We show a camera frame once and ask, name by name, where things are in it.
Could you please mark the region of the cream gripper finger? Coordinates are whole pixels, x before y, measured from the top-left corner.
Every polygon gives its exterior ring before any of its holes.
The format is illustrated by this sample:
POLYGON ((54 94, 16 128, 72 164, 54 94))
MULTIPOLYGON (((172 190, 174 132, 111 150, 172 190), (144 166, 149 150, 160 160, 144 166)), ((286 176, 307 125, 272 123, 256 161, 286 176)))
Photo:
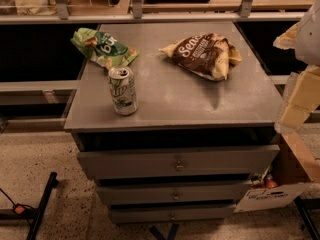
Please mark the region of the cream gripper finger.
POLYGON ((309 116, 309 110, 284 103, 279 109, 274 128, 280 134, 290 134, 297 131, 309 116))
POLYGON ((299 23, 295 23, 288 30, 278 36, 273 46, 282 50, 294 49, 299 23))

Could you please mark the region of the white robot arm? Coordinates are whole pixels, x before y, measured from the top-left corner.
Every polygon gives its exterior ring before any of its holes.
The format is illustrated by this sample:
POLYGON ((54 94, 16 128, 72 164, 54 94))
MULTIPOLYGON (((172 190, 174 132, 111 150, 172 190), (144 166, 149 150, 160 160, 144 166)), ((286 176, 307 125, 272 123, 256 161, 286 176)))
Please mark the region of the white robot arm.
POLYGON ((273 46, 293 49, 295 58, 307 65, 302 73, 292 73, 288 78, 274 125, 278 133, 289 134, 299 129, 320 105, 320 1, 278 36, 273 46))

